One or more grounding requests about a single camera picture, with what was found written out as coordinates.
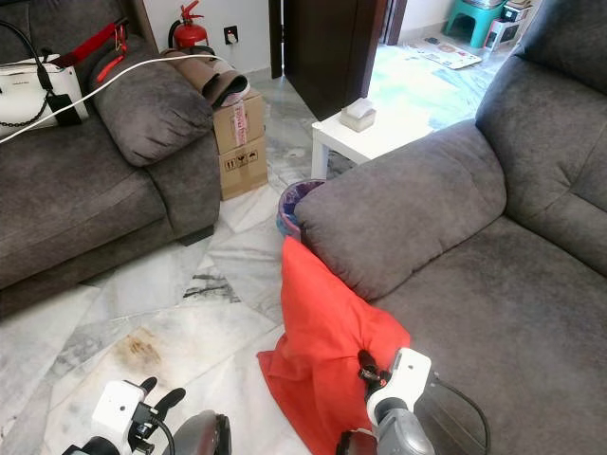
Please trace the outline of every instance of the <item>red fire extinguisher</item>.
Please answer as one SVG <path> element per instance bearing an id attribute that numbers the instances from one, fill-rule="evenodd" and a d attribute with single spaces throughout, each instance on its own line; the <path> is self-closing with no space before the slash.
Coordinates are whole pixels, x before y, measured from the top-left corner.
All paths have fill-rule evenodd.
<path id="1" fill-rule="evenodd" d="M 193 22 L 195 17 L 204 17 L 197 14 L 191 14 L 192 9 L 198 5 L 198 3 L 198 0 L 194 0 L 188 7 L 181 5 L 181 20 L 173 22 L 171 29 L 169 30 L 169 47 L 174 47 L 175 43 L 179 49 L 209 45 L 207 30 Z"/>

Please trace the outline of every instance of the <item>brown cardboard box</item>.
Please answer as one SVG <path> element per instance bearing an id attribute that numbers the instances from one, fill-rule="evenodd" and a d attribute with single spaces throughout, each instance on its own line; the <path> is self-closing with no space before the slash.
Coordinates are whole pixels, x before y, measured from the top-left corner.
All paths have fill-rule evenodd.
<path id="1" fill-rule="evenodd" d="M 213 112 L 212 122 L 219 154 L 229 152 L 264 135 L 264 99 L 251 88 L 245 98 Z"/>
<path id="2" fill-rule="evenodd" d="M 251 142 L 219 156 L 221 199 L 231 199 L 259 188 L 267 182 L 266 138 Z"/>

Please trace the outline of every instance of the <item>wooden door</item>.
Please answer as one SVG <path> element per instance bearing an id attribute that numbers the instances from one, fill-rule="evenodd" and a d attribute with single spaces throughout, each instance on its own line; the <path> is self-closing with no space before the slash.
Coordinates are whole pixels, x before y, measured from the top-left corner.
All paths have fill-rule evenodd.
<path id="1" fill-rule="evenodd" d="M 285 75 L 318 119 L 369 91 L 386 0 L 284 0 Z"/>

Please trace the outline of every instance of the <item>trash bin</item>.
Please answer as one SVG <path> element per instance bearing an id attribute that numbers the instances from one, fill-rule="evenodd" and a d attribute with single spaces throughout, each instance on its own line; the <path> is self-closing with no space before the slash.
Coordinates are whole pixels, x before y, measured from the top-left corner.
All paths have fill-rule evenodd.
<path id="1" fill-rule="evenodd" d="M 295 216 L 295 206 L 309 192 L 324 182 L 325 180 L 318 179 L 303 180 L 286 188 L 278 201 L 278 213 L 276 214 L 276 227 L 283 236 L 290 235 L 294 239 L 301 241 L 302 232 Z"/>

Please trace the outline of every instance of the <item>sofa backrest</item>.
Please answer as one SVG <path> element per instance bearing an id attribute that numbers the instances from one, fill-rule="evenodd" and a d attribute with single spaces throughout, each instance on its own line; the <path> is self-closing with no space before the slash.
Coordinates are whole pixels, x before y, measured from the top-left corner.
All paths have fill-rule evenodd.
<path id="1" fill-rule="evenodd" d="M 127 15 L 129 29 L 151 35 L 142 16 L 140 0 L 0 0 L 0 19 L 19 27 L 39 51 L 43 47 L 64 54 L 99 32 L 103 27 Z M 99 58 L 114 43 L 106 45 L 76 67 L 81 85 Z M 29 58 L 27 50 L 9 30 L 0 27 L 0 64 Z"/>
<path id="2" fill-rule="evenodd" d="M 607 276 L 607 2 L 544 1 L 476 124 L 506 215 Z"/>

